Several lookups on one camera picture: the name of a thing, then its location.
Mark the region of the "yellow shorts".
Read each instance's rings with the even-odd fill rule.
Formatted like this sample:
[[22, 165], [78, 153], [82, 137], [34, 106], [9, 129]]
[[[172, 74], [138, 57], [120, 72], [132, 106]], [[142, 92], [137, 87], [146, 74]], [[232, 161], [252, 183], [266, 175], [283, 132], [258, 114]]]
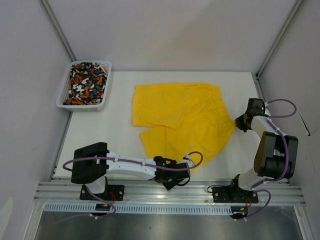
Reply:
[[218, 86], [210, 83], [137, 85], [132, 124], [148, 157], [179, 160], [198, 151], [206, 164], [228, 144], [235, 131]]

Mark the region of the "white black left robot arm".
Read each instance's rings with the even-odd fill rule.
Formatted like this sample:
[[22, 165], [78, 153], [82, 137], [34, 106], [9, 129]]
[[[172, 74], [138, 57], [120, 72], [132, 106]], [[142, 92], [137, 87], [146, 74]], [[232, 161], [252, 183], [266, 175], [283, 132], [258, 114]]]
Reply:
[[153, 158], [135, 158], [123, 156], [108, 150], [108, 144], [97, 142], [79, 149], [73, 154], [74, 159], [88, 157], [108, 157], [106, 159], [90, 159], [77, 161], [72, 164], [71, 182], [86, 185], [97, 200], [108, 196], [107, 176], [136, 177], [139, 180], [155, 181], [167, 190], [179, 186], [184, 180], [189, 181], [189, 170], [195, 164], [189, 157], [182, 161], [156, 156]]

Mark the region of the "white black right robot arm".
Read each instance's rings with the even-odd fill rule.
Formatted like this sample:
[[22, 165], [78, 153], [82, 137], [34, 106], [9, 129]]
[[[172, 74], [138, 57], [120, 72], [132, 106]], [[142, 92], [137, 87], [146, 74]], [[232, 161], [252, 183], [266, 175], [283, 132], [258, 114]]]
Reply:
[[[267, 106], [275, 102], [292, 105], [293, 112], [286, 115], [272, 115]], [[247, 193], [253, 193], [260, 185], [290, 179], [295, 171], [299, 140], [288, 135], [273, 123], [273, 119], [289, 118], [297, 113], [296, 105], [279, 98], [265, 102], [260, 98], [250, 98], [246, 111], [234, 120], [235, 126], [243, 131], [254, 131], [260, 139], [253, 167], [246, 173], [238, 174], [230, 182], [228, 196], [239, 202]]]

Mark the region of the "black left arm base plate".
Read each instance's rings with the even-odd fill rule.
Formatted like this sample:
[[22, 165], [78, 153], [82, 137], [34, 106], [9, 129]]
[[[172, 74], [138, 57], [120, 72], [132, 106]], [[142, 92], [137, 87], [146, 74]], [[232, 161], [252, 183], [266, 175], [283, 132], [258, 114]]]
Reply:
[[[107, 189], [103, 193], [95, 193], [98, 198], [106, 201], [123, 201], [125, 193], [124, 185], [108, 185]], [[97, 199], [89, 194], [87, 187], [83, 184], [79, 195], [80, 200], [96, 201]]]

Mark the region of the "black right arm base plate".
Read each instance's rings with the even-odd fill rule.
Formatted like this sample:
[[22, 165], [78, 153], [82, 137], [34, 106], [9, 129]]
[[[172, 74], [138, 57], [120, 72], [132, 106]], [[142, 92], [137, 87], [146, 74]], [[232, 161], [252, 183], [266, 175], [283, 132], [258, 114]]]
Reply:
[[231, 186], [211, 186], [211, 193], [214, 203], [231, 204], [257, 204], [258, 195], [253, 191], [243, 190], [239, 187]]

